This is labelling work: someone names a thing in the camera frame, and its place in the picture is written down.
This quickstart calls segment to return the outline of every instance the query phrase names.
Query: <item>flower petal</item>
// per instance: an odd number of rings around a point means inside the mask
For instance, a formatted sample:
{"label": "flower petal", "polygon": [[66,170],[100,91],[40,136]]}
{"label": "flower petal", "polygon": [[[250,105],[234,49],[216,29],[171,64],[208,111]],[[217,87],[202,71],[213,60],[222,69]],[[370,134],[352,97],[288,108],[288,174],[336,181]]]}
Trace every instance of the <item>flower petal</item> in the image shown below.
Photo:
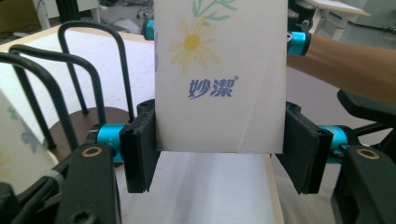
{"label": "flower petal", "polygon": [[198,63],[203,67],[207,68],[207,61],[206,58],[203,55],[203,51],[201,49],[198,49],[194,52],[194,57],[197,59]]}
{"label": "flower petal", "polygon": [[202,31],[196,34],[200,37],[204,37],[206,35],[213,33],[215,30],[216,30],[216,26],[210,25],[210,26],[206,26],[204,29],[202,29]]}
{"label": "flower petal", "polygon": [[201,17],[195,25],[194,34],[199,35],[204,28],[205,16]]}
{"label": "flower petal", "polygon": [[184,50],[182,55],[180,56],[180,61],[178,62],[179,65],[187,63],[191,60],[191,52]]}
{"label": "flower petal", "polygon": [[187,57],[184,58],[183,64],[181,66],[181,71],[183,72],[184,75],[187,75],[189,73],[190,64],[191,64],[191,53],[188,53]]}
{"label": "flower petal", "polygon": [[184,51],[185,51],[185,50],[181,50],[181,51],[179,51],[177,54],[175,54],[175,55],[172,57],[172,59],[171,59],[171,63],[180,63]]}
{"label": "flower petal", "polygon": [[207,59],[212,61],[212,63],[220,63],[221,62],[220,56],[215,51],[213,51],[212,49],[208,48],[205,44],[202,44],[201,48],[205,52],[205,53],[203,53],[203,55]]}
{"label": "flower petal", "polygon": [[185,20],[181,20],[177,26],[177,32],[182,36],[190,35],[189,25]]}
{"label": "flower petal", "polygon": [[216,40],[215,39],[207,39],[207,40],[204,40],[204,41],[202,41],[201,42],[201,44],[211,44],[211,43],[213,43],[213,42],[215,42]]}
{"label": "flower petal", "polygon": [[169,46],[169,51],[175,52],[175,51],[181,50],[181,48],[183,48],[183,43],[181,43],[181,42],[173,42],[171,44],[171,46]]}

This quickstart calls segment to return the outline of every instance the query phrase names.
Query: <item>white table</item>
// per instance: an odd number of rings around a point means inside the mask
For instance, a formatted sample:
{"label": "white table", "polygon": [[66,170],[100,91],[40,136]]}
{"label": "white table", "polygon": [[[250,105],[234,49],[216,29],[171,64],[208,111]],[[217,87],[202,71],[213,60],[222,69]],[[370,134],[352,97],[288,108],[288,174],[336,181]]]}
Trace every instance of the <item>white table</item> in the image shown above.
{"label": "white table", "polygon": [[[354,16],[370,16],[369,13],[333,0],[305,0],[305,2],[322,10],[315,34],[326,35],[331,39],[340,40],[347,26],[347,22]],[[329,12],[337,12],[341,15],[340,21],[332,21]]]}
{"label": "white table", "polygon": [[[22,43],[42,49],[60,50],[56,41],[57,27],[0,46],[6,51]],[[121,34],[124,39],[134,105],[154,97],[154,47],[140,35]],[[71,31],[70,51],[92,61],[102,79],[105,105],[126,109],[115,44],[108,37],[83,29]],[[35,61],[44,65],[62,83],[61,88],[69,113],[79,110],[65,66]],[[0,64],[1,90],[14,103],[32,130],[43,139],[35,118],[23,95],[19,81],[10,66]],[[88,107],[94,106],[89,79],[80,69],[78,78]],[[39,83],[32,79],[34,89]],[[45,91],[37,92],[51,126],[58,121]],[[116,171],[124,223],[283,223],[272,163],[269,155],[198,154],[163,152],[154,175],[150,193],[126,192],[123,167]]]}

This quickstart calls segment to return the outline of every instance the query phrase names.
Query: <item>white surface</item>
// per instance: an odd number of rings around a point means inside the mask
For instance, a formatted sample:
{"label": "white surface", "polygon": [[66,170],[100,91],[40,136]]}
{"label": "white surface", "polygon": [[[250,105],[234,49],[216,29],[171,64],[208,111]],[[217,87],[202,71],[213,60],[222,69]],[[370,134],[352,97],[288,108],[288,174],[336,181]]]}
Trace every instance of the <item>white surface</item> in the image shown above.
{"label": "white surface", "polygon": [[[89,35],[80,32],[67,31],[66,39],[72,54],[76,54],[90,61],[98,70],[101,78],[105,106],[127,110],[123,79],[120,69],[120,59],[116,42],[110,37]],[[154,47],[151,44],[125,40],[127,49],[128,69],[130,75],[131,92],[134,105],[154,98]],[[57,35],[49,35],[27,44],[31,47],[61,51]],[[64,94],[64,100],[69,114],[80,110],[78,98],[68,74],[65,63],[49,62],[33,59],[42,64],[55,78]],[[15,105],[25,120],[29,120],[30,128],[37,138],[42,141],[44,136],[39,129],[35,116],[21,88],[12,66],[0,63],[0,71],[4,78],[0,82],[0,89]],[[87,107],[94,107],[92,84],[89,75],[79,66],[76,66],[78,80],[87,103]],[[53,103],[42,83],[32,74],[28,74],[37,101],[43,110],[44,117],[51,127],[59,119]]]}
{"label": "white surface", "polygon": [[117,169],[124,223],[283,223],[263,155],[163,152],[149,193],[126,193]]}
{"label": "white surface", "polygon": [[369,12],[371,17],[355,17],[351,21],[365,26],[384,29],[396,22],[396,1],[394,0],[341,0],[341,2]]}
{"label": "white surface", "polygon": [[349,14],[358,14],[364,13],[363,10],[357,7],[352,7],[350,5],[333,1],[333,0],[305,0],[308,3],[317,6],[320,9],[326,9],[331,11],[340,11],[340,12],[348,12]]}
{"label": "white surface", "polygon": [[[159,149],[280,153],[285,122],[279,111],[285,110],[287,1],[223,1],[237,10],[218,5],[195,18],[192,3],[198,2],[205,8],[217,1],[155,2]],[[175,6],[186,10],[170,14]],[[215,12],[216,17],[230,18],[205,20]],[[200,25],[200,20],[210,25]],[[197,35],[199,47],[186,48],[186,40]],[[223,79],[234,80],[231,96],[211,95],[217,87],[215,81]],[[206,88],[210,90],[199,88],[195,96],[205,94],[191,98],[191,83],[196,80],[201,86],[210,81]]]}

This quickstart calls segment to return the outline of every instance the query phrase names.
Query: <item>blue ring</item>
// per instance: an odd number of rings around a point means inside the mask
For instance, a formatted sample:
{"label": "blue ring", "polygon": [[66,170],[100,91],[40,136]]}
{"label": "blue ring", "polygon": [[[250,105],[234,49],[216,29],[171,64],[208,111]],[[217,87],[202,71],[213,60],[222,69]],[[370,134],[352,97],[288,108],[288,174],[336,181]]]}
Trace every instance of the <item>blue ring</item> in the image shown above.
{"label": "blue ring", "polygon": [[96,142],[105,143],[114,150],[116,150],[116,156],[113,158],[114,162],[122,162],[122,156],[120,153],[120,131],[123,129],[125,124],[105,124],[99,130]]}
{"label": "blue ring", "polygon": [[291,41],[288,54],[290,55],[302,55],[305,46],[305,33],[302,32],[291,32]]}
{"label": "blue ring", "polygon": [[146,38],[147,40],[154,40],[154,21],[148,21],[146,26]]}
{"label": "blue ring", "polygon": [[319,128],[328,130],[332,133],[332,145],[330,146],[330,150],[337,149],[340,145],[348,144],[347,135],[340,127],[334,125],[319,125]]}

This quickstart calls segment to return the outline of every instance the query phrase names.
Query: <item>paper package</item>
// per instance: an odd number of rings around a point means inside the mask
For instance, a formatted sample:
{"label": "paper package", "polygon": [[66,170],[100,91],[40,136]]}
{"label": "paper package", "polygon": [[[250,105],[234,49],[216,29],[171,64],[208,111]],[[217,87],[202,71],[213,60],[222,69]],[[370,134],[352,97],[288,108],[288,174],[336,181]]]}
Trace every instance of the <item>paper package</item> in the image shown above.
{"label": "paper package", "polygon": [[280,153],[287,1],[155,2],[158,149]]}

